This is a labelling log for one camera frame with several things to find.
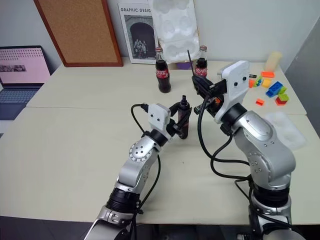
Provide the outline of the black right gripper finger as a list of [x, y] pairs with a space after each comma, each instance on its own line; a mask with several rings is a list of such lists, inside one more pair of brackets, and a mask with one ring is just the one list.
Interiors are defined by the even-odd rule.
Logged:
[[193, 75], [191, 77], [193, 85], [195, 88], [203, 87], [203, 88], [209, 88], [210, 87], [210, 81], [201, 75]]
[[203, 86], [200, 83], [194, 83], [194, 89], [196, 90], [196, 93], [200, 95], [201, 97], [210, 96], [210, 89], [208, 86]]

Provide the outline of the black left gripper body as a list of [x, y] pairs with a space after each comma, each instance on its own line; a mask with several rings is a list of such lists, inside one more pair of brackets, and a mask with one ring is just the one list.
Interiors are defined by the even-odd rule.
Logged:
[[173, 119], [169, 120], [169, 123], [166, 125], [166, 132], [168, 135], [172, 138], [174, 135], [180, 135], [180, 129], [179, 126], [176, 124], [176, 122]]

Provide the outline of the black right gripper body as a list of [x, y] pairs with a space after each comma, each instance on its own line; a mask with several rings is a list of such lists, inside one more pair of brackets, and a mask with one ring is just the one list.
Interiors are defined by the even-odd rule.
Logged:
[[225, 79], [217, 83], [209, 81], [209, 92], [210, 96], [205, 104], [205, 110], [212, 117], [215, 117], [224, 103], [224, 94], [227, 93], [227, 81]]

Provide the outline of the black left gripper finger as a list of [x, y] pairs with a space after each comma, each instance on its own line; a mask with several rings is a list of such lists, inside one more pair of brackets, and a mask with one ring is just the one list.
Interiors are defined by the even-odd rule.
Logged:
[[172, 106], [169, 107], [170, 110], [170, 116], [173, 117], [179, 110], [180, 108], [180, 102], [176, 102]]
[[180, 132], [181, 129], [185, 126], [185, 124], [189, 122], [189, 118], [190, 118], [191, 113], [192, 113], [191, 107], [184, 111], [182, 117], [174, 125], [176, 132]]

